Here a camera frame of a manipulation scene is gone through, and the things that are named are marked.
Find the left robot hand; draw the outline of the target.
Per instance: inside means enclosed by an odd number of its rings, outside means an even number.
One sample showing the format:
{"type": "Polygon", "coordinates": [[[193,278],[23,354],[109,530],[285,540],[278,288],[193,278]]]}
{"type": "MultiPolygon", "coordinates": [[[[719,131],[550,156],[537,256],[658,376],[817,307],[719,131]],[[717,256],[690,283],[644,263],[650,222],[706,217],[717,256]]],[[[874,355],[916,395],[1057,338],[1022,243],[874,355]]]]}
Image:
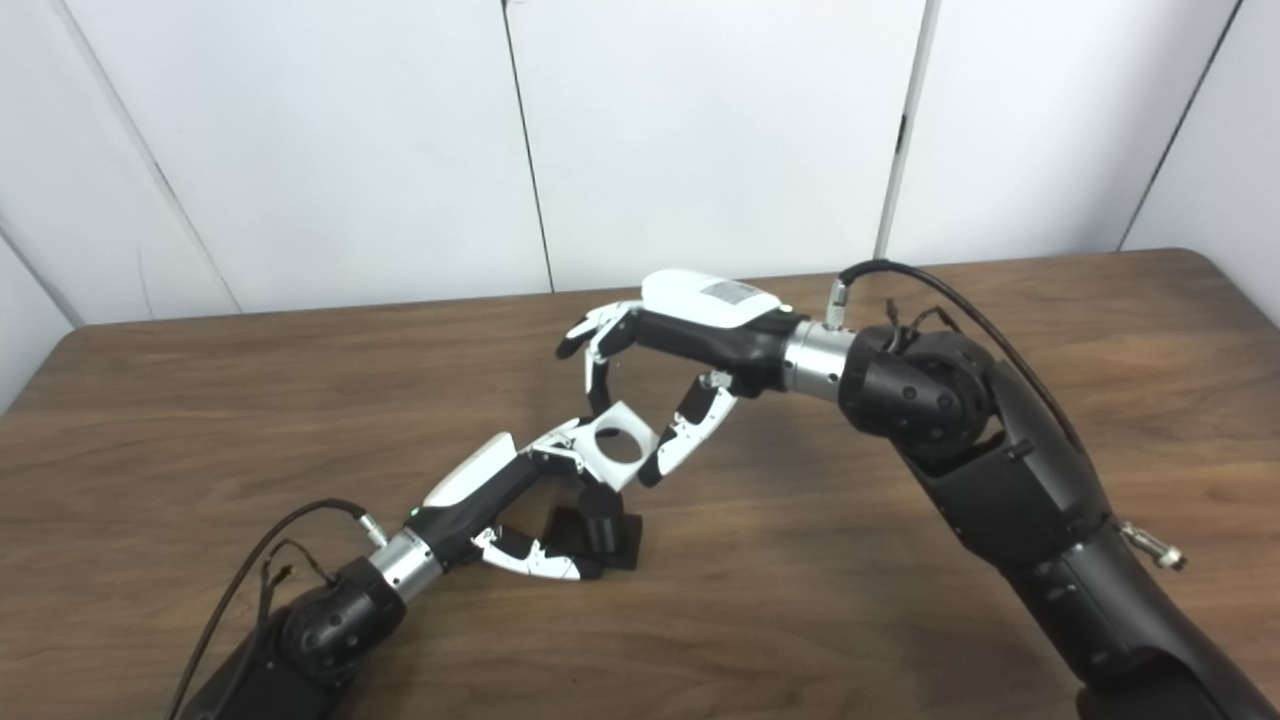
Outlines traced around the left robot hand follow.
{"type": "Polygon", "coordinates": [[[604,568],[590,559],[550,547],[498,523],[543,470],[500,432],[461,462],[410,514],[404,528],[430,548],[444,573],[475,561],[520,575],[563,582],[593,582],[604,568]]]}

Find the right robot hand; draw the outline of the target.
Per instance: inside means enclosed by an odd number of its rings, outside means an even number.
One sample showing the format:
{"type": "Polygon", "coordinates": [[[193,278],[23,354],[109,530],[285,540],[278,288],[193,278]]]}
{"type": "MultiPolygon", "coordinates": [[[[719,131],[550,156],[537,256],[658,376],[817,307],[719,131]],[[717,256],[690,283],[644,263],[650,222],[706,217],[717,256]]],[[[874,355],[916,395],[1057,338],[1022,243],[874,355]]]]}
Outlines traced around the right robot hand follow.
{"type": "Polygon", "coordinates": [[[739,400],[785,388],[786,347],[809,319],[755,286],[666,269],[643,281],[639,299],[586,311],[556,356],[585,354],[585,393],[595,415],[611,404],[611,359],[632,346],[707,366],[637,470],[639,482],[654,487],[721,428],[739,400]]]}

